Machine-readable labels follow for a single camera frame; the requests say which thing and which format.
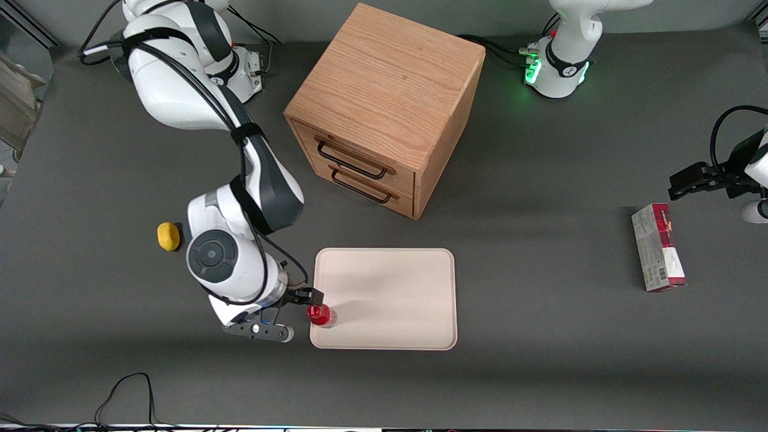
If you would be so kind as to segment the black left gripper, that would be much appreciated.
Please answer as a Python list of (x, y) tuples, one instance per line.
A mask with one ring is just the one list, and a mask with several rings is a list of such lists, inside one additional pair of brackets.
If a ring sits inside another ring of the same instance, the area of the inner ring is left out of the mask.
[(699, 161), (689, 166), (688, 170), (681, 170), (670, 176), (669, 199), (679, 200), (689, 194), (721, 189), (726, 190), (729, 199), (744, 194), (759, 194), (759, 184), (745, 172), (758, 148), (759, 143), (739, 143), (733, 148), (729, 158), (724, 163), (719, 163), (716, 144), (710, 144), (712, 167), (704, 161)]

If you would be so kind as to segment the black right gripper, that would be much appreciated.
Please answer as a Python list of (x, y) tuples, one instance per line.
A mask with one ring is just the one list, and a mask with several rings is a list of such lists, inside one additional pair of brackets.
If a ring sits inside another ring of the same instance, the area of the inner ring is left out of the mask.
[(260, 322), (264, 325), (274, 325), (279, 317), (280, 310), (288, 304), (312, 305), (321, 307), (324, 293), (316, 288), (287, 290), (285, 294), (274, 304), (264, 307), (260, 311)]

